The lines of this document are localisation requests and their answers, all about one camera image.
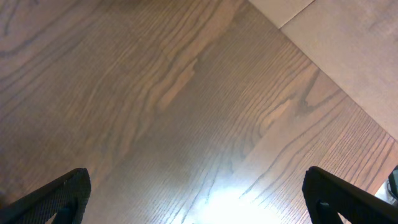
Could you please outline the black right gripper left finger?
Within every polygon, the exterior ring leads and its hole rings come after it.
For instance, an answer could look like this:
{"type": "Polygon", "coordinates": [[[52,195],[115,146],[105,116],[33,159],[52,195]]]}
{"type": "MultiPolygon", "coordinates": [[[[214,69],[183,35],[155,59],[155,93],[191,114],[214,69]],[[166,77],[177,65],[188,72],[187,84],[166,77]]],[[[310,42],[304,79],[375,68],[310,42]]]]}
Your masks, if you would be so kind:
{"type": "Polygon", "coordinates": [[[76,168],[1,209],[1,223],[81,223],[91,194],[86,168],[76,168]]]}

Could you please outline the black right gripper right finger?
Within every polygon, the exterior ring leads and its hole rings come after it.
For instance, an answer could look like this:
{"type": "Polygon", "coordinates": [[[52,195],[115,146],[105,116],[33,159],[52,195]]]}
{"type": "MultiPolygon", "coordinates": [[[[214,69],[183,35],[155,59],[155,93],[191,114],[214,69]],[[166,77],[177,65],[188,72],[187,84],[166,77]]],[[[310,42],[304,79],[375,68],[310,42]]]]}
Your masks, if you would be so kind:
{"type": "Polygon", "coordinates": [[[312,223],[397,224],[397,207],[317,167],[306,171],[303,197],[312,223]]]}

